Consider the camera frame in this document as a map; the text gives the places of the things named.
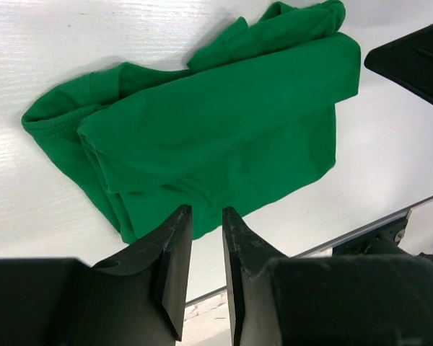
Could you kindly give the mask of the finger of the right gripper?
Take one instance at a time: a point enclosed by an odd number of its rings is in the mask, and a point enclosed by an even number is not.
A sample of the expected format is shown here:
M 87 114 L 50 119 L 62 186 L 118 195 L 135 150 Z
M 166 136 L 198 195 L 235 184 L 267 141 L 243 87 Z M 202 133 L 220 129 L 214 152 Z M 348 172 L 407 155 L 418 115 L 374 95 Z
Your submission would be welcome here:
M 433 105 L 433 24 L 371 50 L 364 66 Z

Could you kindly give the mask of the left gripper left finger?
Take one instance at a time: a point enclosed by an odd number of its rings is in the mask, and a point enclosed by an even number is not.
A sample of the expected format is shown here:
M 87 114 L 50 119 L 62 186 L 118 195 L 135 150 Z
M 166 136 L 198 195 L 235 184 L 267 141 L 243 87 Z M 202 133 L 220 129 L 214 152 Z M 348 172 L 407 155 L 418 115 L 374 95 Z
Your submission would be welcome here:
M 174 345 L 183 336 L 193 212 L 89 266 L 0 259 L 0 345 Z

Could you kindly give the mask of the green t-shirt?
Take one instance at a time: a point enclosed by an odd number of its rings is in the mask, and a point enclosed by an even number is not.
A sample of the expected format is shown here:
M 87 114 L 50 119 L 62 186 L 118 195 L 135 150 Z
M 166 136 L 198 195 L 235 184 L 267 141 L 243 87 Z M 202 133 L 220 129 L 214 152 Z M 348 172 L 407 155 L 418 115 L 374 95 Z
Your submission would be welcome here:
M 336 163 L 336 104 L 358 92 L 359 44 L 341 1 L 275 2 L 237 19 L 180 71 L 132 63 L 67 81 L 23 128 L 133 243 L 178 206 L 193 235 L 321 179 Z

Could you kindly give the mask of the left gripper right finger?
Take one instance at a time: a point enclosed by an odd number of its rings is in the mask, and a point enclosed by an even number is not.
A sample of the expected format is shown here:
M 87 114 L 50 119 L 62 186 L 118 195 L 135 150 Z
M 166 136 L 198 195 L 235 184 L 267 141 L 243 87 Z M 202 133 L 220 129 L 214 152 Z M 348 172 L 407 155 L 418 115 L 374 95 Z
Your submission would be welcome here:
M 233 345 L 433 345 L 433 254 L 288 257 L 222 216 Z

